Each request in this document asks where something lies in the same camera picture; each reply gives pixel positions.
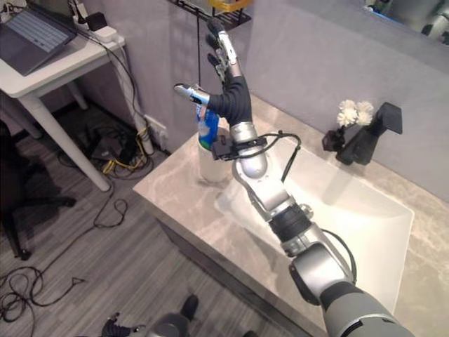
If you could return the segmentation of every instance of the robotic arm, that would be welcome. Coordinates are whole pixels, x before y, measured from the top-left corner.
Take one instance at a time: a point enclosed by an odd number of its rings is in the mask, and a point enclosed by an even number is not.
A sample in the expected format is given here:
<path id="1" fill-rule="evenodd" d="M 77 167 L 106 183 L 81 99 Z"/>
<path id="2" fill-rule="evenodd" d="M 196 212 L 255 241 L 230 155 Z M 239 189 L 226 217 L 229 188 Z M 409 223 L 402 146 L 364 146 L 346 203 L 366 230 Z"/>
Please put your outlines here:
<path id="1" fill-rule="evenodd" d="M 236 52 L 221 23 L 208 22 L 213 35 L 206 41 L 223 84 L 223 94 L 211 95 L 198 86 L 175 85 L 176 93 L 202 104 L 224 117 L 232 139 L 219 139 L 214 157 L 234 159 L 233 174 L 248 192 L 251 204 L 268 222 L 287 256 L 293 258 L 290 275 L 302 297 L 320 305 L 330 337 L 413 336 L 371 295 L 355 287 L 351 269 L 307 210 L 288 194 L 279 177 L 268 167 L 264 143 L 257 136 L 251 116 L 248 86 Z M 230 149 L 220 151 L 220 147 Z"/>

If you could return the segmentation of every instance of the plastic bottle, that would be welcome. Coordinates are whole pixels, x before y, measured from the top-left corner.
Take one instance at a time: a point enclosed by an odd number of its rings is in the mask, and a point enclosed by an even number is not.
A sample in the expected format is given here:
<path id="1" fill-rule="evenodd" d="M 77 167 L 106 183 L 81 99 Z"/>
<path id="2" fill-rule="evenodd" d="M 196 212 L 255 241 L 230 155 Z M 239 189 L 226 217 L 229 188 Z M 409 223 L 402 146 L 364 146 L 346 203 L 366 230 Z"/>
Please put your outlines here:
<path id="1" fill-rule="evenodd" d="M 199 143 L 210 150 L 218 131 L 219 117 L 214 111 L 206 109 L 202 105 L 196 106 L 196 120 L 198 121 Z"/>

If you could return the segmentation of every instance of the white desk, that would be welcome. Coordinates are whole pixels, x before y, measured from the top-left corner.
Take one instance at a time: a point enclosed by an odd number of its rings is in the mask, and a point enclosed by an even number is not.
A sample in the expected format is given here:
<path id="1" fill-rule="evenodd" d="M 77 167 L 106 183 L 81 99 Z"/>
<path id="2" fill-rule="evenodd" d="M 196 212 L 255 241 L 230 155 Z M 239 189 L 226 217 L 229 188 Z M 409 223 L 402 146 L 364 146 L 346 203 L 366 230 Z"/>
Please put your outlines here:
<path id="1" fill-rule="evenodd" d="M 119 39 L 119 44 L 121 46 L 125 45 L 125 40 L 122 37 Z M 126 65 L 123 53 L 119 50 L 117 43 L 112 42 L 107 44 L 106 47 L 114 51 L 120 61 Z M 113 62 L 114 64 L 115 72 L 119 77 L 119 83 L 125 95 L 128 109 L 133 116 L 136 129 L 141 131 L 145 128 L 145 121 L 140 115 L 133 113 L 131 103 L 133 97 L 132 86 L 129 84 L 126 72 L 117 59 L 114 57 L 109 58 L 103 47 L 78 36 L 66 46 L 61 54 L 52 58 L 46 66 L 26 77 L 16 72 L 3 60 L 0 60 L 0 90 L 11 98 L 17 98 L 50 137 L 102 191 L 109 189 L 109 183 L 105 177 L 95 169 L 81 150 L 73 143 L 72 139 L 65 133 L 39 97 L 67 84 L 68 89 L 81 109 L 86 109 L 86 101 L 73 80 L 108 62 Z M 135 106 L 139 111 L 142 111 L 137 100 L 135 101 Z M 36 129 L 31 124 L 25 123 L 23 117 L 12 116 L 12 118 L 27 129 L 32 136 L 39 136 L 39 132 L 36 133 Z M 143 146 L 148 154 L 153 152 L 152 144 L 149 140 L 143 142 Z"/>

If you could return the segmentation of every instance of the wall outlet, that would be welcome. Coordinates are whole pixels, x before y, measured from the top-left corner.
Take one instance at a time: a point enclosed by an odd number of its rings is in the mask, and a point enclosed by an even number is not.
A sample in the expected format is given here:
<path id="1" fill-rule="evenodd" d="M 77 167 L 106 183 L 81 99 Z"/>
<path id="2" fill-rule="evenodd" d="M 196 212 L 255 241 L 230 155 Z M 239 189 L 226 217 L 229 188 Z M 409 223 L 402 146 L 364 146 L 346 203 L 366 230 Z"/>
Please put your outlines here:
<path id="1" fill-rule="evenodd" d="M 154 140 L 159 144 L 161 150 L 166 150 L 166 144 L 168 139 L 167 128 L 153 117 L 145 115 L 145 119 L 148 121 L 150 133 Z"/>

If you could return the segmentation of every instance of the white sink basin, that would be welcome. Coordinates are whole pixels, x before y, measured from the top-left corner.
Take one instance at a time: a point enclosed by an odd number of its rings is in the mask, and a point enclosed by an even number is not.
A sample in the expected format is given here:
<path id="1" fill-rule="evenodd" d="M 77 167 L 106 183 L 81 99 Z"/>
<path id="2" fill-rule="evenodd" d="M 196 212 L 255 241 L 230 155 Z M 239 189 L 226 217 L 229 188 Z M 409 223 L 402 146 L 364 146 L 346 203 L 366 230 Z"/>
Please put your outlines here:
<path id="1" fill-rule="evenodd" d="M 279 178 L 294 146 L 294 142 L 283 138 L 268 151 L 270 164 Z M 345 240 L 356 259 L 357 286 L 393 313 L 413 211 L 304 148 L 288 174 L 286 189 L 298 204 L 312 207 L 312 220 L 319 227 Z M 235 179 L 217 198 L 215 207 L 288 258 Z M 344 248 L 330 235 L 329 238 L 350 265 Z"/>

